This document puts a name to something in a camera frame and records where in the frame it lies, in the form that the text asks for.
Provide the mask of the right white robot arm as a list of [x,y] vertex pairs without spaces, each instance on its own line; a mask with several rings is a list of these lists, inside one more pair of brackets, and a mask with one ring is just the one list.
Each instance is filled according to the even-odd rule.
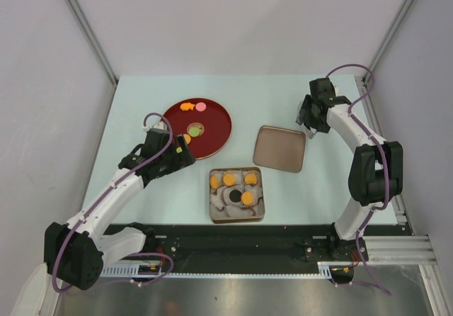
[[336,93],[327,77],[309,83],[296,122],[309,135],[335,130],[353,153],[348,190],[350,200],[326,240],[314,243],[316,259],[349,261],[367,253],[362,239],[377,211],[386,210],[403,189],[403,147],[367,127],[352,111],[352,102]]

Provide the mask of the gold tin lid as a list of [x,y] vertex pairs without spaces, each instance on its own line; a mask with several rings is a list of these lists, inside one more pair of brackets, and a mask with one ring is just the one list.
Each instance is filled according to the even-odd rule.
[[258,131],[253,153],[257,166],[299,173],[304,164],[306,135],[303,132],[264,125]]

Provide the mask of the round red plate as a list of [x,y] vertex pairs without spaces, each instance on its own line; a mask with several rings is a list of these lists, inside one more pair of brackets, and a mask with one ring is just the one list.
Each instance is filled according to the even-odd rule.
[[[203,112],[182,111],[180,105],[191,102],[196,105],[204,102],[207,108]],[[208,98],[187,98],[173,104],[164,113],[176,135],[188,134],[191,127],[198,127],[200,135],[192,137],[189,150],[196,159],[204,159],[218,153],[231,136],[232,121],[227,110],[219,103]]]

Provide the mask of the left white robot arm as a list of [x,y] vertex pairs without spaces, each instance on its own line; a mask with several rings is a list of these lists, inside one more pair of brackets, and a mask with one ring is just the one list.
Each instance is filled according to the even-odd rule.
[[103,269],[125,257],[148,259],[156,241],[146,226],[133,222],[121,231],[105,231],[123,208],[147,185],[195,163],[183,135],[152,128],[145,141],[122,158],[109,184],[87,207],[65,223],[45,230],[44,262],[58,293],[68,288],[88,290]]

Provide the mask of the black round cookie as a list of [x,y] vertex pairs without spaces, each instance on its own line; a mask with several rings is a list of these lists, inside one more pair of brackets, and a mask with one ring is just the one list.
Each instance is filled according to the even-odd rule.
[[229,192],[229,200],[232,203],[240,203],[241,197],[242,197],[242,192],[240,192],[240,190],[234,189]]

